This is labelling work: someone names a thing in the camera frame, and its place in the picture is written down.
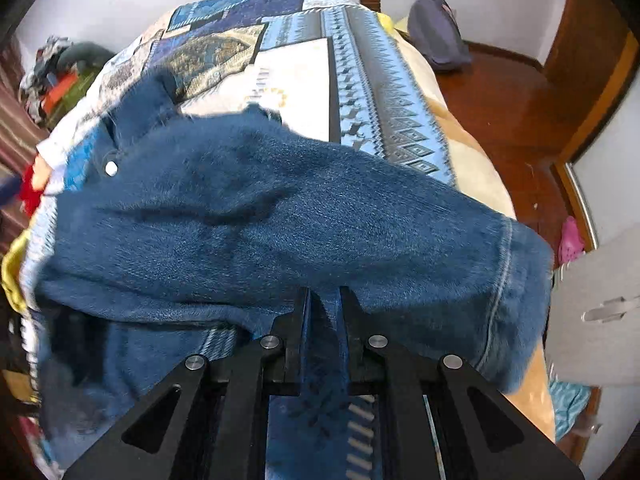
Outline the blue denim jacket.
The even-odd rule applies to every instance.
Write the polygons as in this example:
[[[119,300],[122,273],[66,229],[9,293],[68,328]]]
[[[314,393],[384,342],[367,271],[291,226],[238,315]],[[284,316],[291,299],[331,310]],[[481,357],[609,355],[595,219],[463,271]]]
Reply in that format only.
[[[411,351],[462,356],[502,392],[521,385],[553,261],[527,226],[258,106],[183,115],[167,70],[130,88],[94,137],[84,185],[56,198],[35,284],[41,427],[62,467],[187,356],[267,333],[303,287],[323,308],[302,395],[273,404],[271,479],[346,472],[341,287]]]

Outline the grey cardboard box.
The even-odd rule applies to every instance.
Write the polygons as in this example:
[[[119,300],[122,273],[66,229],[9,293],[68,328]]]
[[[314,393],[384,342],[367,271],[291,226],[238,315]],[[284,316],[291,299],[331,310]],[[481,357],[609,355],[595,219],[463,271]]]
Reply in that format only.
[[[638,226],[556,271],[544,345],[552,378],[638,384],[639,285]]]

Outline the pink slipper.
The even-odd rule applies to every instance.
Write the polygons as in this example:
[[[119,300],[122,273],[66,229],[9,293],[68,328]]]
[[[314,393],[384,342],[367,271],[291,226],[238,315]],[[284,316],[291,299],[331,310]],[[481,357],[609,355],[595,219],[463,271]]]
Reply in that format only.
[[[561,228],[558,247],[559,265],[577,260],[585,252],[585,242],[579,233],[577,220],[573,216],[565,219]]]

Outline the yellow fleece blanket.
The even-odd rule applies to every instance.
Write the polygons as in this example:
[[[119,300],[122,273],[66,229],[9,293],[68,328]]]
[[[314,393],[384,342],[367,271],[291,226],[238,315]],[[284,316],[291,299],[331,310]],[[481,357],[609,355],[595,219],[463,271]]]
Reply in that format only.
[[[11,243],[1,261],[1,286],[9,306],[18,314],[27,312],[27,304],[20,284],[20,272],[29,239],[29,229],[24,230]]]

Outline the beige blanket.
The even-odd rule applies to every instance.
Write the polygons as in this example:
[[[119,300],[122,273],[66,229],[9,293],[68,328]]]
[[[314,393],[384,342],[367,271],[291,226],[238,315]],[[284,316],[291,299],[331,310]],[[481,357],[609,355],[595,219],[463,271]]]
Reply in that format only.
[[[498,171],[477,140],[448,110],[434,70],[419,51],[400,36],[390,16],[379,13],[376,17],[383,29],[396,41],[402,57],[416,78],[427,106],[435,115],[436,124],[444,132],[459,191],[514,218],[515,210],[511,196]],[[537,344],[520,388],[510,393],[508,399],[551,441],[555,439],[554,409],[542,344]]]

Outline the red plush toy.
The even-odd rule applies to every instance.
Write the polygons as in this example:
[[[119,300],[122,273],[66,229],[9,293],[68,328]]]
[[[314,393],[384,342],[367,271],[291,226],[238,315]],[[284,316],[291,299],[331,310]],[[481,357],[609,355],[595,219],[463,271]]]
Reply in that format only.
[[[37,157],[34,162],[26,168],[23,174],[20,192],[18,192],[18,198],[22,203],[22,209],[27,217],[32,218],[32,215],[40,205],[41,196],[48,184],[50,174],[51,168],[41,157]]]

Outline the striped red curtain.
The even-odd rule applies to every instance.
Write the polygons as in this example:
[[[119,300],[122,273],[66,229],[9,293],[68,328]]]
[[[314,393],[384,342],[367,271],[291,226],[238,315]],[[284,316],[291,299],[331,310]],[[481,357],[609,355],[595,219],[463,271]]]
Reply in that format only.
[[[20,48],[15,37],[1,48],[1,182],[23,177],[34,161],[36,145],[47,133],[38,128],[17,99],[24,76]],[[14,238],[28,225],[17,196],[1,205],[1,253],[4,255]]]

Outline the blue patchwork bedspread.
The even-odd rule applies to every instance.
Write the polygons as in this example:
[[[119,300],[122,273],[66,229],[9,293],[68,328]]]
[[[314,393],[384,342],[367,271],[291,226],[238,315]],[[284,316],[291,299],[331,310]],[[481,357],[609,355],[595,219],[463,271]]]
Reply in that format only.
[[[56,198],[84,185],[96,125],[158,70],[174,76],[183,115],[230,115],[258,106],[298,136],[348,146],[454,186],[445,136],[396,41],[373,12],[347,0],[179,6],[111,58],[38,144],[51,174],[20,275],[37,331],[38,390],[44,327],[35,284],[53,252]]]

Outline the green basket of clutter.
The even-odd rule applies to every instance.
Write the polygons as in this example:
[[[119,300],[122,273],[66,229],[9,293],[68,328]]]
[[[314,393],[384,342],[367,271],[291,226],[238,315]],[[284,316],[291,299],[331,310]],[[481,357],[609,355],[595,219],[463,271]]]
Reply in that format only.
[[[114,55],[91,41],[50,36],[23,77],[18,100],[38,127],[51,131],[86,95]]]

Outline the grey blue backpack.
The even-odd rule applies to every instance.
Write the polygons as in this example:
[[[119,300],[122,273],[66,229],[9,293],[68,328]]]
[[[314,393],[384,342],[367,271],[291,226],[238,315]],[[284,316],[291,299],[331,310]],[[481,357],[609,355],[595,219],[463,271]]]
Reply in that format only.
[[[408,14],[408,35],[437,73],[461,70],[472,63],[469,48],[446,0],[416,0]]]

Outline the wooden door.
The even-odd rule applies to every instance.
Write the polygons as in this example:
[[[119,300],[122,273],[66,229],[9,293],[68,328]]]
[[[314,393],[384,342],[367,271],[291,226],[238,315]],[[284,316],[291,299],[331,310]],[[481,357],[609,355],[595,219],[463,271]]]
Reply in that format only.
[[[567,133],[555,166],[584,154],[639,69],[639,0],[566,0],[544,76],[559,91]]]

